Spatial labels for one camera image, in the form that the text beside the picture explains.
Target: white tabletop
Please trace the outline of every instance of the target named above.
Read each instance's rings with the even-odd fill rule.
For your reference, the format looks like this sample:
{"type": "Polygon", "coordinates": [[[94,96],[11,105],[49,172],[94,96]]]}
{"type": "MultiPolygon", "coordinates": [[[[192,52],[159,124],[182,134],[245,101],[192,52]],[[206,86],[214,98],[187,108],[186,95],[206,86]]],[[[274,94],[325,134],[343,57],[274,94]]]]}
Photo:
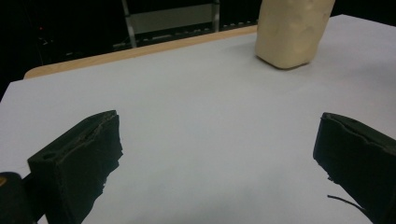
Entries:
{"type": "Polygon", "coordinates": [[[0,170],[116,109],[124,155],[84,223],[370,223],[312,158],[323,112],[396,138],[396,29],[331,18],[308,65],[281,71],[243,35],[11,83],[0,170]]]}

